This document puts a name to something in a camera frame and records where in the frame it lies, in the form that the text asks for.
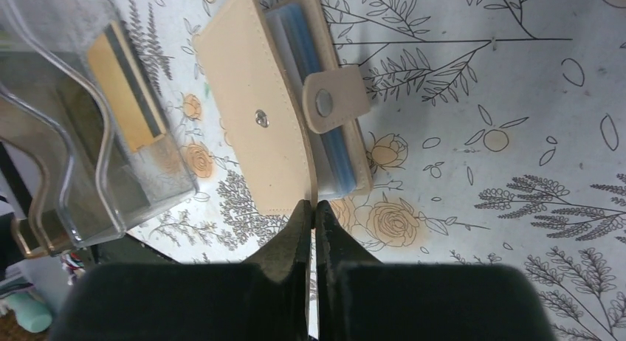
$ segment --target table surface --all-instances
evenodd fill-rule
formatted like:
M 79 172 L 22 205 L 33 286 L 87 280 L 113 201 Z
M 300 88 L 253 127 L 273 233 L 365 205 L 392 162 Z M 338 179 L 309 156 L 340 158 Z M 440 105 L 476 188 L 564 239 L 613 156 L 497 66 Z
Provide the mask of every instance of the table surface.
M 287 217 L 255 210 L 191 45 L 226 0 L 110 1 L 200 187 L 131 234 L 241 261 Z M 564 340 L 626 339 L 626 0 L 321 1 L 372 104 L 344 228 L 383 261 L 515 266 Z

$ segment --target clear plastic case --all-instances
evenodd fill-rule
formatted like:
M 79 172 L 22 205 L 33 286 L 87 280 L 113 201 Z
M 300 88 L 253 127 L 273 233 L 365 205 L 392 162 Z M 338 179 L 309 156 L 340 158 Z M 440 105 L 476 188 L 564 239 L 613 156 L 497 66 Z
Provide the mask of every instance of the clear plastic case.
M 0 140 L 40 187 L 26 256 L 122 236 L 195 188 L 122 24 L 104 0 L 0 0 Z

